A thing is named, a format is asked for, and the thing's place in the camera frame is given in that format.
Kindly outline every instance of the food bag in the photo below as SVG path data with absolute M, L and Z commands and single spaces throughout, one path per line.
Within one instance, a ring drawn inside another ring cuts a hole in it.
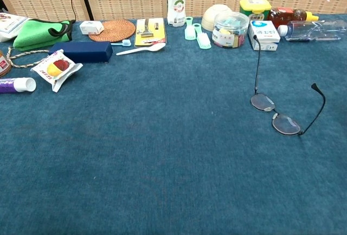
M 58 92 L 65 80 L 74 72 L 81 69 L 83 64 L 74 63 L 66 57 L 63 50 L 57 50 L 50 56 L 42 59 L 41 62 L 31 71 L 37 72 L 47 82 L 52 84 L 52 91 Z

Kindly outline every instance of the white plastic spoon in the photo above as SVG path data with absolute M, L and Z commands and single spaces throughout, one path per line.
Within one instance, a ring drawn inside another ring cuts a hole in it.
M 122 45 L 123 47 L 130 47 L 131 42 L 129 39 L 122 40 L 121 43 L 111 43 L 111 45 Z
M 157 43 L 157 44 L 151 45 L 150 47 L 140 47 L 140 48 L 135 48 L 128 51 L 116 53 L 116 55 L 126 55 L 126 54 L 131 54 L 131 53 L 140 52 L 140 51 L 156 52 L 158 50 L 161 50 L 165 45 L 166 43 Z

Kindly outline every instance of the medicine box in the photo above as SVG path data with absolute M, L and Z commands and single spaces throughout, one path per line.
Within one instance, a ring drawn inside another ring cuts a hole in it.
M 100 21 L 83 21 L 80 24 L 83 35 L 98 35 L 104 30 L 104 26 Z
M 248 36 L 253 50 L 259 50 L 259 45 L 253 36 L 256 35 L 262 51 L 276 51 L 280 36 L 272 21 L 251 21 L 248 27 Z

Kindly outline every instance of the glasses temple arm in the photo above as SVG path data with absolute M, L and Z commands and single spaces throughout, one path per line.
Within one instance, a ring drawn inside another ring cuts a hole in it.
M 254 94 L 258 92 L 258 70 L 259 70 L 259 61 L 260 61 L 260 42 L 256 35 L 253 36 L 253 39 L 256 40 L 256 42 L 259 45 L 259 51 L 258 51 L 258 64 L 256 66 L 256 74 L 255 74 L 255 83 L 254 83 Z
M 324 108 L 324 105 L 325 105 L 325 96 L 324 94 L 322 93 L 322 91 L 318 88 L 318 86 L 314 83 L 312 86 L 311 86 L 312 89 L 314 89 L 316 92 L 318 92 L 322 97 L 323 97 L 323 105 L 322 107 L 320 108 L 317 116 L 314 118 L 314 120 L 309 124 L 309 126 L 304 130 L 304 131 L 300 131 L 298 133 L 299 136 L 301 135 L 304 135 L 305 132 L 310 128 L 310 126 L 315 122 L 315 120 L 318 118 L 319 114 L 322 112 L 323 108 Z

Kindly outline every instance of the navy blue case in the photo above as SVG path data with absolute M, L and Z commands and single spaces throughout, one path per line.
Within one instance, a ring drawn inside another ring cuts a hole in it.
M 52 46 L 48 54 L 60 49 L 74 63 L 107 63 L 113 53 L 110 42 L 63 42 Z

